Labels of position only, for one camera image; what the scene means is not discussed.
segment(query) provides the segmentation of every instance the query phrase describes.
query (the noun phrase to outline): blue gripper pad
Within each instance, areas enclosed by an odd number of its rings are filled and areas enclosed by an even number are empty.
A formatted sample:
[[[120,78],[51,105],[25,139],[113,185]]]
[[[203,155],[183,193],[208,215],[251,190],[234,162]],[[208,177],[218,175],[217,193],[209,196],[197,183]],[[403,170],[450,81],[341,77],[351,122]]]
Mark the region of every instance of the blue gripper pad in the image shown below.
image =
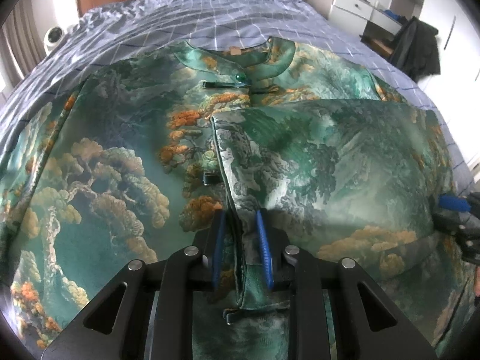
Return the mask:
[[[272,255],[270,254],[267,232],[265,229],[265,224],[263,223],[262,213],[260,211],[257,211],[256,219],[258,238],[260,239],[260,254],[262,255],[263,270],[265,272],[267,287],[269,290],[271,290],[274,284],[272,271]]]
[[[458,198],[452,195],[440,195],[438,206],[450,211],[470,212],[471,206],[466,199]]]
[[[223,261],[223,240],[225,238],[225,211],[222,212],[220,218],[220,228],[217,232],[217,239],[215,240],[215,249],[213,252],[213,272],[212,272],[212,282],[213,287],[217,288],[220,281],[220,273],[222,272],[222,261]]]

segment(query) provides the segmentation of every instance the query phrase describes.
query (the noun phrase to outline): white cabinet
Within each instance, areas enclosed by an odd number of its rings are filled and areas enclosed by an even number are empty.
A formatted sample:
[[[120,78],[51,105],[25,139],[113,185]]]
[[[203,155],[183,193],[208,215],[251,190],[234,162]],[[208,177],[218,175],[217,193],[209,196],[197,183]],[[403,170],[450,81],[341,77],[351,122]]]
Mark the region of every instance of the white cabinet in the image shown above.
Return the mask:
[[[361,36],[368,21],[395,35],[400,24],[363,0],[306,0],[334,26],[352,35]]]
[[[328,21],[335,27],[352,35],[362,35],[368,20],[360,16],[352,15],[344,9],[332,7]]]

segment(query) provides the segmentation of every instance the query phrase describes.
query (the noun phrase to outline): black gripper frame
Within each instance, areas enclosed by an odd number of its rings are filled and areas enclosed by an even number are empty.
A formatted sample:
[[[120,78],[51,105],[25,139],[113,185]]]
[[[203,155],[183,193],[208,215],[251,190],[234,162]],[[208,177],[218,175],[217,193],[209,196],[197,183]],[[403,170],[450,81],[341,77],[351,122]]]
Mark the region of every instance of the black gripper frame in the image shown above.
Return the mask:
[[[335,263],[302,248],[286,250],[288,236],[269,225],[265,210],[257,213],[257,228],[267,283],[273,291],[290,290],[288,360],[331,359],[324,290],[338,360],[438,360],[427,339],[352,259]]]
[[[226,213],[193,246],[167,260],[129,262],[52,341],[42,360],[190,360],[193,291],[213,291],[220,275]],[[153,340],[146,342],[155,292]]]

